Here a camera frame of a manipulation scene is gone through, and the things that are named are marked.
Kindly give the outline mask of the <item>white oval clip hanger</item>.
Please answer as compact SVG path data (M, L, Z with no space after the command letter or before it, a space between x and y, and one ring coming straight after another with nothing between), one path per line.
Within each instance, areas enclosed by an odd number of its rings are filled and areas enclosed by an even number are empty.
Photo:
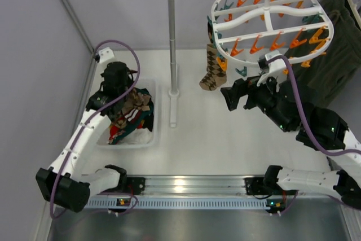
M256 64L243 54L277 53L310 46L291 64L308 66L324 55L334 37L334 26L318 0L215 0L209 23L215 62L226 71L229 60L243 67Z

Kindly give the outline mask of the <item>brown yellow argyle sock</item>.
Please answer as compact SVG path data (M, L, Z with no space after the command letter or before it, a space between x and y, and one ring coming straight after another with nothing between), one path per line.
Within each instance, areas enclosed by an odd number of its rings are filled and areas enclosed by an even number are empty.
M227 73L217 62L217 49L211 44L206 46L206 74L199 82L206 91L214 91L227 82Z

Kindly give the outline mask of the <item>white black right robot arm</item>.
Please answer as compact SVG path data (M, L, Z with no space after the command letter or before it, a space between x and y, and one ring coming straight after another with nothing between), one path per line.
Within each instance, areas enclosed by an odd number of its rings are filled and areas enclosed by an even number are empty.
M296 141L319 151L338 168L330 172L295 170L270 165L263 186L270 193L302 191L329 196L360 209L360 142L335 111L315 105L315 90L295 80L278 83L273 77L238 79L221 88L229 111L247 97L244 109L259 108L283 132L297 132Z

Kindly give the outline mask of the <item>dark yellow argyle sock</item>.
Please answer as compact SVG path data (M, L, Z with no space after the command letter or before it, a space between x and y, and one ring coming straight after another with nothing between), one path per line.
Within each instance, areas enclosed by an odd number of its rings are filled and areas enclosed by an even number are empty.
M209 16L207 16L207 27L208 27L208 37L209 37L209 41L212 44L212 47L215 48L215 43L214 43L214 33L213 33L213 23L212 20L210 19Z

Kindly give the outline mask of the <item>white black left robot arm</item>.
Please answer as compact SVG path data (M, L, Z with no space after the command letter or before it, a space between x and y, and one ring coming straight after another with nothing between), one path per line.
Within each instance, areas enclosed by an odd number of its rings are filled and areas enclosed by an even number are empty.
M100 88L90 98L82 119L66 147L47 168L40 168L36 181L43 198L52 205L78 213L92 196L127 189L126 170L106 165L93 174L83 168L97 141L127 100L134 81L125 63L110 62L101 74Z

